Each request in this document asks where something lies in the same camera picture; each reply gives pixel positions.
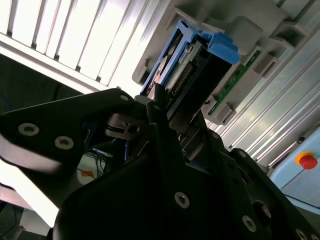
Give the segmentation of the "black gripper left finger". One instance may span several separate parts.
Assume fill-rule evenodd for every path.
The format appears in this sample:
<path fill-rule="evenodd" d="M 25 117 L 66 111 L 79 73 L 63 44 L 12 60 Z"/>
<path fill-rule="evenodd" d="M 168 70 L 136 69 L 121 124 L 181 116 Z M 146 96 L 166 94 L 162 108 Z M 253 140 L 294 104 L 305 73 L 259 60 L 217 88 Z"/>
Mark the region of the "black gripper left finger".
<path fill-rule="evenodd" d="M 59 213 L 70 195 L 144 155 L 181 153 L 168 118 L 167 91 L 154 99 L 118 88 L 35 105 L 0 117 L 0 183 L 37 213 Z M 89 150 L 112 148 L 109 172 L 86 184 L 76 176 Z"/>

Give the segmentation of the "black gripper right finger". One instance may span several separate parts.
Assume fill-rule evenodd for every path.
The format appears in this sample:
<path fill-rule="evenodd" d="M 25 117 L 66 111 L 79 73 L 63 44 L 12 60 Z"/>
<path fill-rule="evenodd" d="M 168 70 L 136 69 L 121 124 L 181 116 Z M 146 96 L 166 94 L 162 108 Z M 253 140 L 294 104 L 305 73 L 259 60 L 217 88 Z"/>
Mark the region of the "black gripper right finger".
<path fill-rule="evenodd" d="M 180 144 L 187 159 L 211 172 L 226 232 L 236 240 L 318 240 L 303 217 L 249 155 L 227 151 L 221 137 L 206 126 L 201 111 L 179 118 Z"/>

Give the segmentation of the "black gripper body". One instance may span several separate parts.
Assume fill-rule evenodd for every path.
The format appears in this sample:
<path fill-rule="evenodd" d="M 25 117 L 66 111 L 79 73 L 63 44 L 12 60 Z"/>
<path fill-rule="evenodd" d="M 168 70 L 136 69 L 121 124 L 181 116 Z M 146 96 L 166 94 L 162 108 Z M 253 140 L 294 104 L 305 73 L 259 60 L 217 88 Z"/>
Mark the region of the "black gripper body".
<path fill-rule="evenodd" d="M 143 155 L 76 190 L 59 211 L 55 240 L 230 238 L 215 178 L 180 152 Z"/>

